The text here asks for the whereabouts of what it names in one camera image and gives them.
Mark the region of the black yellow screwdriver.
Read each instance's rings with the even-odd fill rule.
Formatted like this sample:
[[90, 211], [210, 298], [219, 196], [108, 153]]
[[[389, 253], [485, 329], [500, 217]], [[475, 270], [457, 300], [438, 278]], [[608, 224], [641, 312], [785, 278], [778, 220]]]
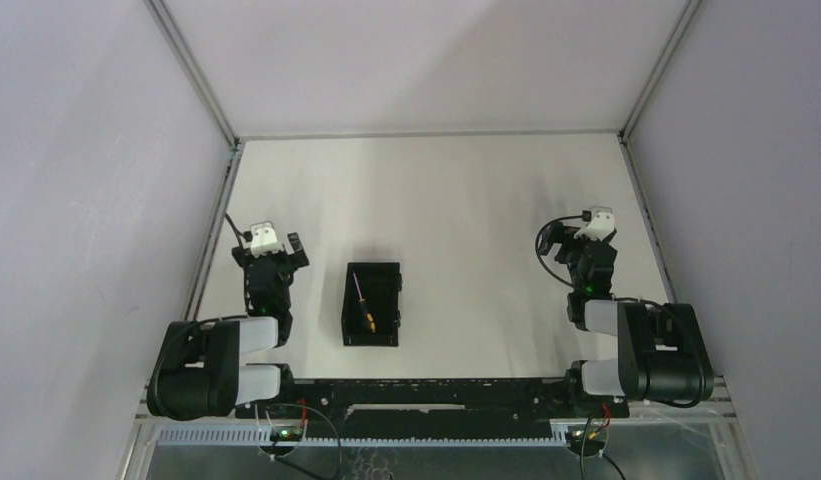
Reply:
[[363, 295], [363, 292], [362, 292], [362, 288], [361, 288], [361, 285], [360, 285], [360, 282], [359, 282], [359, 278], [358, 278], [357, 273], [355, 271], [352, 272], [352, 279], [354, 281], [355, 289], [356, 289], [357, 296], [358, 296], [358, 306], [359, 306], [359, 309], [360, 309], [361, 322], [365, 325], [365, 328], [370, 333], [376, 333], [377, 332], [377, 327], [376, 327], [376, 323], [375, 323], [375, 320], [374, 320], [374, 316], [372, 315], [372, 313], [371, 313], [371, 311], [368, 307], [367, 301], [366, 301], [366, 299]]

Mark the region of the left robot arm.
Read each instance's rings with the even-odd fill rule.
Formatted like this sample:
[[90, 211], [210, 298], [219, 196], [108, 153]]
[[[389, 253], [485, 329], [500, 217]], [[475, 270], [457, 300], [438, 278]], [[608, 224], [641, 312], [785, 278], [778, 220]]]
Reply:
[[297, 407], [297, 388], [282, 364], [245, 364], [244, 356], [284, 346], [292, 332], [290, 288], [309, 264], [297, 233], [278, 240], [256, 226], [232, 250], [243, 270], [245, 313], [169, 324], [146, 393], [151, 415], [175, 421], [226, 417], [260, 401], [276, 417]]

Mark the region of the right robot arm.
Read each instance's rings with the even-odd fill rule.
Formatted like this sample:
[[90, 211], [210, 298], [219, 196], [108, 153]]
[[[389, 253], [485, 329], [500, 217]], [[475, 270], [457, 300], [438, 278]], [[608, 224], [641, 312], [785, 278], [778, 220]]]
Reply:
[[615, 357], [579, 360], [567, 374], [564, 402], [578, 416], [591, 415], [604, 399], [653, 401], [692, 408], [710, 398], [714, 372], [694, 308], [686, 303], [658, 303], [612, 292], [618, 252], [614, 227], [573, 225], [570, 216], [540, 228], [534, 251], [545, 271], [552, 255], [568, 275], [554, 278], [570, 291], [568, 320], [580, 331], [615, 339]]

